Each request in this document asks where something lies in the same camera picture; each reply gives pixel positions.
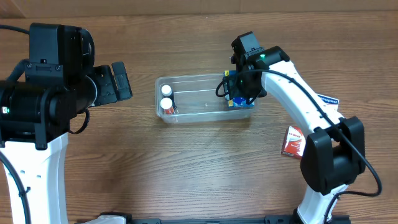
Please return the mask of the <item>orange vitamin tube white cap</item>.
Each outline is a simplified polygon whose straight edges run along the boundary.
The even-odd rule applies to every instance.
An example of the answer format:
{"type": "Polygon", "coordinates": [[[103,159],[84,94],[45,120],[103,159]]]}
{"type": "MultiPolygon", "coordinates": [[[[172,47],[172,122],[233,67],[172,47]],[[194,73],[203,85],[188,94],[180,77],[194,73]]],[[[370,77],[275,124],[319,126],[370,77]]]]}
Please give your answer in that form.
{"type": "Polygon", "coordinates": [[[176,114],[175,103],[171,98],[165,97],[160,101],[160,107],[163,109],[166,115],[176,114]]]}

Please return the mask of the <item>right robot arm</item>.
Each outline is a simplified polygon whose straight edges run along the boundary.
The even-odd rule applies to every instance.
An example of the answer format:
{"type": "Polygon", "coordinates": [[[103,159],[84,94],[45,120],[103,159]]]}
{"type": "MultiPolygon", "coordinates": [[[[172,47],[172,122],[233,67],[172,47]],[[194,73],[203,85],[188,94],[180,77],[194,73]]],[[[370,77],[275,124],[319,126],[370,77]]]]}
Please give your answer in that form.
{"type": "Polygon", "coordinates": [[[300,170],[307,183],[301,204],[286,223],[350,223],[332,211],[348,186],[366,168],[364,126],[357,118],[345,118],[305,83],[290,57],[279,47],[265,49],[252,32],[232,42],[231,62],[236,73],[219,86],[229,97],[248,103],[267,94],[274,96],[296,122],[305,137],[300,170]]]}

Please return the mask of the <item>dark bottle white cap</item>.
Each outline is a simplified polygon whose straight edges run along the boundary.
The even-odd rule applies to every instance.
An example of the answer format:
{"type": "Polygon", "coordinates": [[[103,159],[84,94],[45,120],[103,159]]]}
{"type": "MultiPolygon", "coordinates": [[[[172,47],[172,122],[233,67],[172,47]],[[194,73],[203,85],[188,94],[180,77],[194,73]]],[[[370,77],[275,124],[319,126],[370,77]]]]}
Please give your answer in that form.
{"type": "Polygon", "coordinates": [[[160,90],[164,98],[170,98],[174,102],[174,91],[170,85],[163,85],[160,90]]]}

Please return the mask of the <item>white Hansaplast box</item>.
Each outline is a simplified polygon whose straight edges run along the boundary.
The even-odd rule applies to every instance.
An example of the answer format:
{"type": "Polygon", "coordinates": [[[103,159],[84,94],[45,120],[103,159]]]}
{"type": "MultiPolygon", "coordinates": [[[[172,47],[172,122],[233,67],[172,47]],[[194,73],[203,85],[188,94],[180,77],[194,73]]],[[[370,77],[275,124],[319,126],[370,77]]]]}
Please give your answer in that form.
{"type": "Polygon", "coordinates": [[[323,102],[322,107],[338,111],[338,107],[339,107],[339,103],[340,103],[339,99],[333,98],[330,96],[326,96],[326,95],[321,95],[321,94],[318,94],[318,97],[323,102]]]}

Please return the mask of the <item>blue yellow VapoDrops box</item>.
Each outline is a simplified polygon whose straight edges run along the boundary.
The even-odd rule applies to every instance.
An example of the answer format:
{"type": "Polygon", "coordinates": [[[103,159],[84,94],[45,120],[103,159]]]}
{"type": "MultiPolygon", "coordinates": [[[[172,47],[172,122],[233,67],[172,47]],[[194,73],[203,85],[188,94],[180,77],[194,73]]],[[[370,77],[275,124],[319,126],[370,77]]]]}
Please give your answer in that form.
{"type": "Polygon", "coordinates": [[[236,87],[237,84],[237,71],[236,70],[225,70],[223,72],[223,90],[224,98],[228,103],[229,109],[236,108],[253,108],[255,102],[250,105],[247,104],[245,98],[241,97],[239,89],[236,87]]]}

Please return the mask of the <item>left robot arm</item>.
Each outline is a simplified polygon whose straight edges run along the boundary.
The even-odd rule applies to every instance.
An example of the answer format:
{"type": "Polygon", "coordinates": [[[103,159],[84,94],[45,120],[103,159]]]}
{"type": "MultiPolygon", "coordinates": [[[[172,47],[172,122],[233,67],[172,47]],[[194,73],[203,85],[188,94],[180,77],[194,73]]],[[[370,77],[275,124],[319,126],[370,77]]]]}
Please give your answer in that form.
{"type": "Polygon", "coordinates": [[[14,223],[66,223],[70,122],[132,97],[125,65],[95,65],[84,28],[33,23],[29,57],[1,82],[1,162],[14,223]]]}

